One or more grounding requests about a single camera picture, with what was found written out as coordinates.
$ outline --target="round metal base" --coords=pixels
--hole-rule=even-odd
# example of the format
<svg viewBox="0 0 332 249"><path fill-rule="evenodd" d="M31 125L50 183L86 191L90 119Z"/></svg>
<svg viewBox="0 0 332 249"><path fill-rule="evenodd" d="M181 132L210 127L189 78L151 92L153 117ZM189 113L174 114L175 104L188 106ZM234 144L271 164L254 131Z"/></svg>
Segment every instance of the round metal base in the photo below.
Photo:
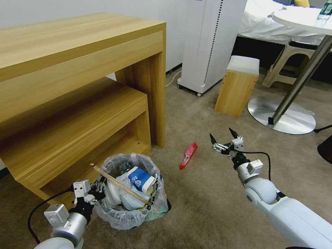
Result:
<svg viewBox="0 0 332 249"><path fill-rule="evenodd" d="M268 124L281 103L280 98L257 97L248 102L248 111L261 124L288 134L306 134L314 130L316 120L312 114L298 104L292 103L275 125Z"/></svg>

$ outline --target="vent grille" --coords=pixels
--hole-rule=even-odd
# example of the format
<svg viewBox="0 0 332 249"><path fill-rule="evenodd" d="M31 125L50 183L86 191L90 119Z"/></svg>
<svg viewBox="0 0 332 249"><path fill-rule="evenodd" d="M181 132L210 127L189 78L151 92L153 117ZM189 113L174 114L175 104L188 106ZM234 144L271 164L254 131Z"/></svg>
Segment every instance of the vent grille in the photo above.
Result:
<svg viewBox="0 0 332 249"><path fill-rule="evenodd" d="M218 26L219 26L219 19L220 19L220 12L221 12L221 8L222 8L222 3L223 3L223 0L221 0L221 2L220 2L217 23L215 24L215 29L214 29L213 40L212 40L212 45L211 45L211 49L210 49L209 60L208 60L208 64L207 64L207 68L206 68L206 73L205 73L205 78L204 78L204 84L206 83L206 79L208 78L207 75L209 73L209 67L210 67L210 62L211 62L211 57L212 57L214 42L215 42L215 36L217 34L217 30L218 30Z"/></svg>

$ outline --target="white plastic bag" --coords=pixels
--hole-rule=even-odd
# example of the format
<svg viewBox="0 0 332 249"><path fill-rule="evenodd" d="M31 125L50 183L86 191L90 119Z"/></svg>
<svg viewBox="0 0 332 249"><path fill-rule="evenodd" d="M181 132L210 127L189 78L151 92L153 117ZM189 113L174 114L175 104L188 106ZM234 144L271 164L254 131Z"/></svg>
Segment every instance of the white plastic bag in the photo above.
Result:
<svg viewBox="0 0 332 249"><path fill-rule="evenodd" d="M139 210L116 210L106 207L105 200L102 200L94 208L100 218L119 230L128 230L138 227L144 221L151 221L162 217L168 211L167 196L164 190L164 180L160 175L157 166L152 162L150 157L132 153L130 155L118 154L107 158L101 169L110 174L114 178L121 175L119 166L125 162L129 162L133 166L137 166L146 170L150 175L157 174L157 180L153 184L155 194L152 197L151 205L146 205Z"/></svg>

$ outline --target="plastic bottle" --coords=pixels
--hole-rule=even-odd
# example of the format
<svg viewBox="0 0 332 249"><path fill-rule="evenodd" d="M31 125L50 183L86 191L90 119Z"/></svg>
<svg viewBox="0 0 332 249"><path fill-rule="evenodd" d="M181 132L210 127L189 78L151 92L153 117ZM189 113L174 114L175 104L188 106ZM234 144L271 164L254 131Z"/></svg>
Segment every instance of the plastic bottle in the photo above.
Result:
<svg viewBox="0 0 332 249"><path fill-rule="evenodd" d="M317 17L316 25L324 26L332 14L332 0L327 0Z"/></svg>

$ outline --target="plastic stool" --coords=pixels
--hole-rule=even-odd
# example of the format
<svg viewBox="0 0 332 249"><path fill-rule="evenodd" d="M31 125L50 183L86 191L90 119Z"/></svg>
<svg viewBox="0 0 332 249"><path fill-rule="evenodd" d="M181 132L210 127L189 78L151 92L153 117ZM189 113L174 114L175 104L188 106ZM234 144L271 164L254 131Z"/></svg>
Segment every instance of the plastic stool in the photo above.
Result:
<svg viewBox="0 0 332 249"><path fill-rule="evenodd" d="M311 58L316 48L317 46L315 45L298 43L290 40L281 51L275 63L270 67L270 70L267 72L263 81L263 86L270 87L275 81L293 85L296 80L296 75L298 75L301 69L307 64L307 61ZM300 67L285 65L287 60L295 54L304 54L307 56L307 59L303 60ZM281 75L280 71L282 69L294 73L294 77Z"/></svg>
<svg viewBox="0 0 332 249"><path fill-rule="evenodd" d="M259 76L259 59L233 55L220 88L214 110L241 116Z"/></svg>

